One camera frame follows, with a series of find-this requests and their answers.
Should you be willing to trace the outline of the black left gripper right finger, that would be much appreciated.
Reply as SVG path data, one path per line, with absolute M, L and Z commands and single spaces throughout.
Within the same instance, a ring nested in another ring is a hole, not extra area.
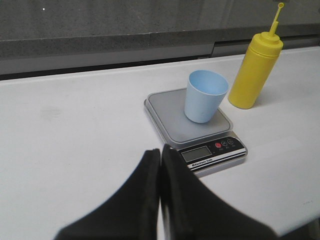
M 210 191 L 165 144 L 160 168 L 161 208 L 167 240 L 275 240 L 267 225 Z

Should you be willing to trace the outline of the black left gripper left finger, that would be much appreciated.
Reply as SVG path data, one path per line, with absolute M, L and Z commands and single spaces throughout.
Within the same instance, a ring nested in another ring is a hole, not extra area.
M 157 239 L 160 150 L 144 152 L 125 183 L 98 208 L 62 228 L 58 240 Z

